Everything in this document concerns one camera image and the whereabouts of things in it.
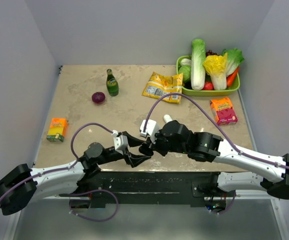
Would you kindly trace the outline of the black earbud charging case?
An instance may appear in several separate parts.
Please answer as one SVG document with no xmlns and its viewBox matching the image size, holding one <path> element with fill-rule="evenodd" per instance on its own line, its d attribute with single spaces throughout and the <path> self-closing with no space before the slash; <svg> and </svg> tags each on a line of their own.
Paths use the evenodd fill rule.
<svg viewBox="0 0 289 240">
<path fill-rule="evenodd" d="M 139 152 L 142 153 L 145 156 L 153 156 L 154 152 L 153 150 L 150 148 L 150 146 L 146 143 L 143 143 L 139 148 L 138 148 Z"/>
</svg>

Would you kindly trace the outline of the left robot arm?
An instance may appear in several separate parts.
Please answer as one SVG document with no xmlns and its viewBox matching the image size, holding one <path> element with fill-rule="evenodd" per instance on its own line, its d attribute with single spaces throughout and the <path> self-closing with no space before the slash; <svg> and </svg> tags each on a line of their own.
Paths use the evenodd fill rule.
<svg viewBox="0 0 289 240">
<path fill-rule="evenodd" d="M 0 180 L 0 210 L 4 216 L 24 209 L 30 202 L 52 195 L 83 196 L 88 184 L 83 179 L 98 174 L 100 165 L 125 160 L 132 168 L 151 158 L 136 155 L 128 147 L 144 143 L 127 132 L 113 133 L 114 145 L 105 148 L 99 142 L 91 143 L 77 160 L 54 167 L 29 168 L 24 163 L 16 166 Z"/>
</svg>

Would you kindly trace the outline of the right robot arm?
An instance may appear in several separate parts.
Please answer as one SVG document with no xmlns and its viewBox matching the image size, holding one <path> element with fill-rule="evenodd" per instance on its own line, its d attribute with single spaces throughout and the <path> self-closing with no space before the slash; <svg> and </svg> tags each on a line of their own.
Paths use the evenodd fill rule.
<svg viewBox="0 0 289 240">
<path fill-rule="evenodd" d="M 209 132 L 192 132 L 176 120 L 148 127 L 149 147 L 165 156 L 168 152 L 187 155 L 197 162 L 231 165 L 243 172 L 221 172 L 207 184 L 210 195 L 235 190 L 265 191 L 268 195 L 289 200 L 289 154 L 273 156 L 230 144 Z"/>
</svg>

